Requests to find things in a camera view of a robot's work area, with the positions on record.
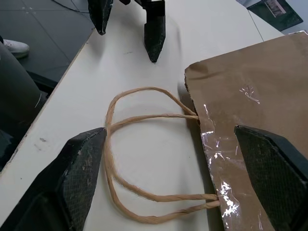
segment table surface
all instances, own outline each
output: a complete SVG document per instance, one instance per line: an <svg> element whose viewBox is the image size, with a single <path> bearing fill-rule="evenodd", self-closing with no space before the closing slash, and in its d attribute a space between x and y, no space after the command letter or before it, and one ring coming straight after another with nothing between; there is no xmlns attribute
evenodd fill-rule
<svg viewBox="0 0 308 231"><path fill-rule="evenodd" d="M135 2L125 6L115 1L107 34L92 33L0 175L0 224L68 139L104 126L115 95L155 86L183 97L188 65L281 35L260 19L254 22L235 0L196 0L194 4L167 0L167 37L158 62L153 64L143 45L145 16ZM182 111L161 93L142 92L118 103L114 121L159 113ZM112 137L119 174L156 194L208 192L206 162L194 136L199 137L198 129L192 132L183 119L154 119L122 128ZM156 203L117 184L115 188L123 204L140 215L163 215L201 203ZM218 230L215 221L207 219L209 214L199 211L161 225L136 223L123 217L111 203L101 169L85 230Z"/></svg>

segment shoe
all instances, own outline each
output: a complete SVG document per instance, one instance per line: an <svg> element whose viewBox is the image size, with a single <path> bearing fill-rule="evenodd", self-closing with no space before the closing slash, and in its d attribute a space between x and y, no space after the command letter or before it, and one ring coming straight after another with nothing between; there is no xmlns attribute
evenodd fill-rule
<svg viewBox="0 0 308 231"><path fill-rule="evenodd" d="M15 56L16 59L26 57L30 51L30 47L22 42L4 39L3 44Z"/></svg>

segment dark floor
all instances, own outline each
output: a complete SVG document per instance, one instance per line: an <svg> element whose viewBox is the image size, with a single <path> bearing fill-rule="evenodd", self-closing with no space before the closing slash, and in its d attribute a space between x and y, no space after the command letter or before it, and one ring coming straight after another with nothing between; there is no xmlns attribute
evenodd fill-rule
<svg viewBox="0 0 308 231"><path fill-rule="evenodd" d="M56 0L88 12L87 0ZM52 0L0 0L0 35L30 46L20 63L30 72L59 81L94 28L88 13Z"/></svg>

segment twisted paper handle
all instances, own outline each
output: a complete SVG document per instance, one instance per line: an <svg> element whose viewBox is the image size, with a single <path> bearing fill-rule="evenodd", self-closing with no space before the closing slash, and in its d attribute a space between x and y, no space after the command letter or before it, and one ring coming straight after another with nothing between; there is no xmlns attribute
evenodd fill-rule
<svg viewBox="0 0 308 231"><path fill-rule="evenodd" d="M174 102L176 102L189 115L179 115L179 114L144 115L144 116L141 115L141 116L135 116L135 117L131 117L131 118L128 118L128 119L124 119L124 120L117 122L117 123L112 125L111 123L112 123L112 118L113 118L114 111L115 111L116 102L120 98L122 98L126 95L129 95L129 94L132 94L132 93L135 93L135 92L138 92L138 91L143 91L143 90L156 90L156 91L159 91L161 93L164 93L165 95L169 96ZM107 115L106 115L107 137L106 137L105 146L104 146L104 167L105 167L105 172L106 172L106 176L107 176L110 194L111 194L112 200L115 203L115 205L124 214L126 214L128 217L130 217L130 218L132 218L132 219L134 219L138 222L148 223L148 224L164 223L166 221L172 220L174 218L178 218L178 217L183 216L185 214L189 214L189 213L192 213L192 212L195 212L195 211L198 211L198 210L202 210L202 209L206 209L206 208L214 208L214 207L219 206L219 201L218 201L217 196L215 194L192 194L192 195L179 194L179 195L160 196L160 195L148 193L148 192L138 188L137 186L128 183L127 181L125 181L123 178L121 178L118 175L116 168L115 168L113 156L112 156L112 151L111 151L111 142L110 142L111 134L114 131L116 131L117 129L119 129L120 127L122 127L126 124L138 122L138 121L141 121L141 120L144 120L144 119L158 118L158 117L185 118L185 119L195 119L195 120L199 119L199 117L196 115L196 113L194 113L188 107L186 107L184 104L182 104L171 93L169 93L168 91L166 91L164 89L156 88L156 87L137 88L137 89L125 91L125 92L115 96L114 99L111 101L111 103L109 105ZM142 196L146 199L156 201L156 202L171 202L171 201L181 201L181 200L213 200L213 201L202 204L202 205L197 205L197 206L192 206L192 207L189 207L189 208L186 208L186 209L181 209L181 210L178 210L174 213L170 213L170 214L159 216L159 217L156 217L156 216L147 216L147 217L146 216L139 216L139 215L129 211L120 202L120 200L119 200L119 198L116 194L114 185L113 185L112 177L114 177L118 183L122 184L125 188L134 192L135 194Z"/></svg>

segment brown paper bag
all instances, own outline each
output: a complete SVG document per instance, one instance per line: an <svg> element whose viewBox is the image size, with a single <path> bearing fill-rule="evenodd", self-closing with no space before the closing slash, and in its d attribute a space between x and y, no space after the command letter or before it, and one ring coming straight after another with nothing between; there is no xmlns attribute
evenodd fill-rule
<svg viewBox="0 0 308 231"><path fill-rule="evenodd" d="M308 157L308 35L290 34L190 65L187 88L227 231L272 231L233 133L247 125Z"/></svg>

